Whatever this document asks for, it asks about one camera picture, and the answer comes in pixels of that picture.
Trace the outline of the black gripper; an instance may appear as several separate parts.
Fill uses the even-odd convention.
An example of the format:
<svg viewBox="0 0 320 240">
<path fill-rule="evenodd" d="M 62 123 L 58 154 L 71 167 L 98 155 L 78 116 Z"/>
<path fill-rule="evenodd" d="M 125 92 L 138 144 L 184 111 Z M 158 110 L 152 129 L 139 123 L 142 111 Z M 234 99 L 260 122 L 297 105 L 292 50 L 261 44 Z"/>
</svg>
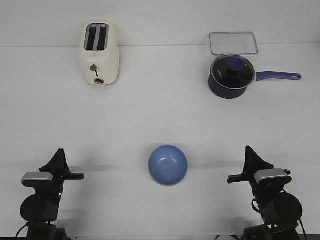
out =
<svg viewBox="0 0 320 240">
<path fill-rule="evenodd" d="M 63 148 L 59 148 L 52 159 L 39 171 L 50 173 L 52 176 L 52 180 L 42 180 L 39 188 L 39 192 L 50 200 L 61 200 L 66 180 L 83 180 L 85 178 L 83 173 L 70 171 Z"/>
<path fill-rule="evenodd" d="M 247 145 L 245 148 L 245 162 L 241 174 L 229 175 L 227 183 L 249 182 L 252 194 L 256 200 L 272 200 L 284 189 L 285 185 L 292 181 L 292 177 L 268 180 L 262 184 L 255 181 L 254 174 L 260 170 L 274 169 L 274 165 L 264 161 Z"/>
</svg>

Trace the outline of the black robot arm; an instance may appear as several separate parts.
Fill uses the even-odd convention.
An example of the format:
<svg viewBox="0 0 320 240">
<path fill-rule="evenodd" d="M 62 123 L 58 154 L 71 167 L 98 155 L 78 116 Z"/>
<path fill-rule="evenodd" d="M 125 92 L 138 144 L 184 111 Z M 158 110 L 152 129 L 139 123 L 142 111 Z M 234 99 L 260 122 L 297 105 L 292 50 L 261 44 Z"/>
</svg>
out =
<svg viewBox="0 0 320 240">
<path fill-rule="evenodd" d="M 63 148 L 59 148 L 52 159 L 37 172 L 25 173 L 21 179 L 22 185 L 35 191 L 20 207 L 20 215 L 28 228 L 27 240 L 69 239 L 66 230 L 56 227 L 53 222 L 58 217 L 64 182 L 83 179 L 83 173 L 70 171 Z"/>
<path fill-rule="evenodd" d="M 252 209 L 261 215 L 263 224 L 243 230 L 242 240 L 298 240 L 297 226 L 302 223 L 300 201 L 285 191 L 293 179 L 291 171 L 275 168 L 251 148 L 245 148 L 241 174 L 229 175 L 227 182 L 249 182 L 254 199 Z"/>
</svg>

